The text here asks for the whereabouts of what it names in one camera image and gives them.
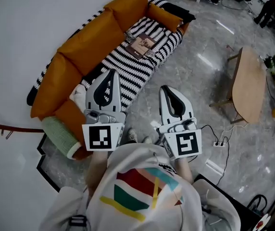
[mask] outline black and white striped blanket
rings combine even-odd
[[[163,8],[164,4],[168,3],[163,0],[148,1]],[[95,19],[101,13],[102,11],[98,11],[87,21],[87,23]],[[83,29],[87,23],[83,24],[80,29],[73,33],[73,35]],[[176,33],[172,33],[163,25],[146,17],[141,18],[127,31],[127,34],[133,37],[137,37],[141,33],[147,34],[156,41],[155,47],[152,49],[155,53],[153,56],[144,55],[143,58],[139,60],[136,59],[125,49],[130,43],[130,40],[127,37],[121,45],[114,49],[98,66],[96,66],[89,74],[84,76],[81,81],[81,84],[88,89],[91,83],[100,74],[109,69],[116,69],[120,75],[123,111],[130,106],[141,89],[150,80],[155,70],[165,62],[178,44],[181,43],[183,37],[180,30],[177,30]],[[48,64],[45,71],[41,73],[41,76],[37,79],[36,84],[32,87],[27,97],[27,103],[29,105],[33,104],[37,90],[40,87],[49,65],[50,64]]]

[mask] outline black pillow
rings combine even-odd
[[[183,19],[184,24],[196,20],[195,16],[189,13],[189,10],[185,10],[172,3],[167,2],[163,4],[161,8],[163,8],[165,11],[168,11],[168,13],[171,13]]]

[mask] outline book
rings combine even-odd
[[[135,58],[141,59],[155,44],[156,41],[145,33],[142,33],[126,47],[126,50]]]

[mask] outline sofa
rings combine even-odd
[[[181,43],[194,19],[189,11],[163,0],[111,1],[70,36],[41,73],[27,97],[31,117],[58,119],[81,145],[71,151],[72,159],[86,158],[91,154],[85,148],[82,131],[86,118],[69,98],[76,86],[82,84],[87,90],[100,74],[116,69],[122,110],[126,111],[155,70]],[[138,60],[125,48],[141,33],[156,44],[153,55]]]

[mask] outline shoe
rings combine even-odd
[[[152,140],[150,137],[146,137],[145,139],[143,139],[142,143],[145,143],[145,144],[152,144]]]
[[[138,134],[134,128],[130,128],[127,133],[128,141],[138,142]]]
[[[218,3],[212,2],[211,0],[206,0],[206,1],[209,2],[209,3],[212,3],[215,6],[218,6]]]

